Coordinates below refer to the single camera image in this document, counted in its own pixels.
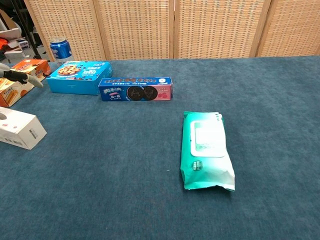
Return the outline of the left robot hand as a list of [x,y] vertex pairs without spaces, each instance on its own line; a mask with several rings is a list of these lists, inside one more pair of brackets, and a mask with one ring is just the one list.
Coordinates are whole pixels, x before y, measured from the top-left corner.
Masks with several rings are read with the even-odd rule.
[[29,73],[0,64],[0,106],[12,107],[34,87],[43,88],[42,81]]

